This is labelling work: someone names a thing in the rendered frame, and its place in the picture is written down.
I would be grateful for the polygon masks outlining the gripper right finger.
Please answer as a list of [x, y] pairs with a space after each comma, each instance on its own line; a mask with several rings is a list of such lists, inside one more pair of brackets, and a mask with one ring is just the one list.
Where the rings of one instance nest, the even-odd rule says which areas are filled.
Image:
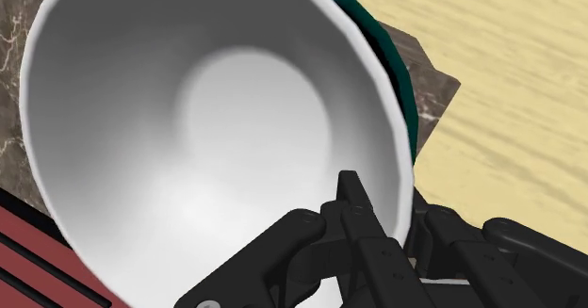
[[588, 308], [588, 255], [514, 220], [413, 198], [408, 257], [437, 308]]

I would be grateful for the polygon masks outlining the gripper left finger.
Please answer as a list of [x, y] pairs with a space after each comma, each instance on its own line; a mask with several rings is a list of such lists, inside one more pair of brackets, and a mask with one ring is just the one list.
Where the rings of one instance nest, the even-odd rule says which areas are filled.
[[341, 308], [434, 308], [353, 170], [338, 174], [336, 198], [320, 212], [289, 211], [173, 308], [295, 308], [333, 276]]

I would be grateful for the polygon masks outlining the white bowl with green outside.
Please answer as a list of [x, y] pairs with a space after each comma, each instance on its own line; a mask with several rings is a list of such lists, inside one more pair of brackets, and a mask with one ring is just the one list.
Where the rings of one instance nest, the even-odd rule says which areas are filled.
[[409, 232], [410, 80], [355, 0], [43, 0], [20, 113], [51, 216], [130, 308], [172, 308], [342, 170]]

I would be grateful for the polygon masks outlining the red cabinet with black grooves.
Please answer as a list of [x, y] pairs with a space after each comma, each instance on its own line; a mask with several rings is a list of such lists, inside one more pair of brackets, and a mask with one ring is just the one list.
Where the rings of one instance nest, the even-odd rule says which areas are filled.
[[129, 308], [84, 266], [55, 223], [0, 188], [0, 308]]

